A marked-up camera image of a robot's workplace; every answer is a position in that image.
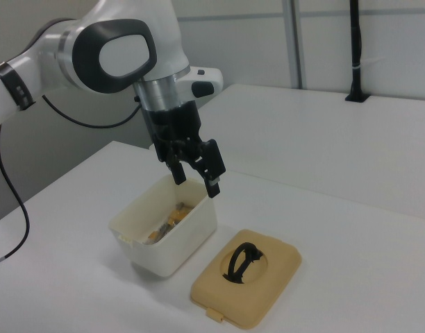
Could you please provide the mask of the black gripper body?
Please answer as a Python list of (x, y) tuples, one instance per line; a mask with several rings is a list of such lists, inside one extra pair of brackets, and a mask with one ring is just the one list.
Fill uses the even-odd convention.
[(201, 120), (194, 101), (171, 110), (143, 110), (142, 113), (161, 162), (170, 162), (176, 158), (188, 162), (200, 157)]

